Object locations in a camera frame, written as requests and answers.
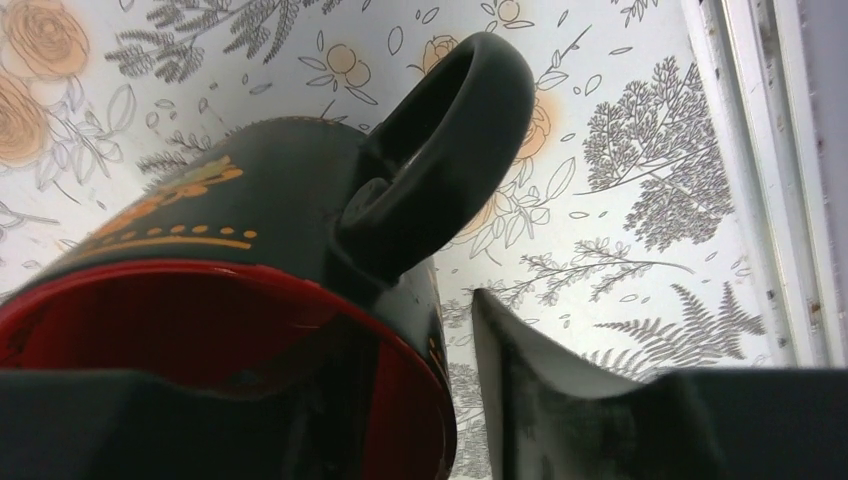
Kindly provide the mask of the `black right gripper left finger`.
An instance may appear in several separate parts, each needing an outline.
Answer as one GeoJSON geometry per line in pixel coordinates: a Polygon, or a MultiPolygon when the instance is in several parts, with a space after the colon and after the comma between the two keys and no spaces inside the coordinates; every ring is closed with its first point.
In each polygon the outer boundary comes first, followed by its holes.
{"type": "Polygon", "coordinates": [[[364,401],[319,374],[233,398],[137,371],[6,372],[5,479],[359,479],[364,401]]]}

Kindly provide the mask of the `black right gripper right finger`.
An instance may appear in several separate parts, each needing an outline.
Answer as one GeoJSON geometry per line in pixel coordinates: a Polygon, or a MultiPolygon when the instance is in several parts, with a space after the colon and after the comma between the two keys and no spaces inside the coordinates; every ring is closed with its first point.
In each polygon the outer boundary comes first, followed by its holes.
{"type": "Polygon", "coordinates": [[[606,371],[485,289],[472,321],[497,479],[843,479],[843,369],[606,371]]]}

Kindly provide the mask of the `black mug with orange flowers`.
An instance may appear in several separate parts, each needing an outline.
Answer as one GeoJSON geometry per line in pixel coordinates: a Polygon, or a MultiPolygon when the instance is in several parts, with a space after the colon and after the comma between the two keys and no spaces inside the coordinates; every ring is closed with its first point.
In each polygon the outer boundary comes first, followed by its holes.
{"type": "Polygon", "coordinates": [[[371,133],[253,123],[1,308],[6,372],[128,370],[257,398],[327,374],[364,401],[359,479],[446,479],[457,426],[433,255],[510,169],[532,73],[455,46],[371,133]]]}

